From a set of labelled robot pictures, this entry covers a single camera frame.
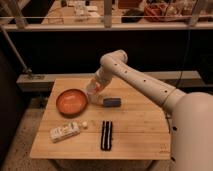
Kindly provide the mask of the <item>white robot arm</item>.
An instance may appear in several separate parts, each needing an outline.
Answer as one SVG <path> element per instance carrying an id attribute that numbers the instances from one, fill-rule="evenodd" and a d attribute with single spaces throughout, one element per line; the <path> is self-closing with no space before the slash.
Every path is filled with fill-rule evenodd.
<path id="1" fill-rule="evenodd" d="M 114 76 L 119 77 L 167 113 L 171 113 L 185 93 L 174 86 L 154 77 L 143 74 L 127 65 L 128 56 L 124 50 L 103 55 L 100 68 L 86 87 L 86 93 L 92 102 L 111 82 Z"/>

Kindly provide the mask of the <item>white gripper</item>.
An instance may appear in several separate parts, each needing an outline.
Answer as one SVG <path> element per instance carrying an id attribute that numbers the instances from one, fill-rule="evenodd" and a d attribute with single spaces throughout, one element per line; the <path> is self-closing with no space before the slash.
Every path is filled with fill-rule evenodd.
<path id="1" fill-rule="evenodd" d="M 95 78 L 92 78 L 89 84 L 86 86 L 86 94 L 91 103 L 98 103 L 100 91 L 101 84 Z"/>

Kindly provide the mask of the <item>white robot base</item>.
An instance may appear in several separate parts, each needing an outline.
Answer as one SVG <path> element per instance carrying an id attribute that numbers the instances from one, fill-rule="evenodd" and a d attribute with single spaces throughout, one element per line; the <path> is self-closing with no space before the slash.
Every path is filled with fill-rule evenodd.
<path id="1" fill-rule="evenodd" d="M 213 96 L 185 95 L 172 116 L 170 171 L 213 171 Z"/>

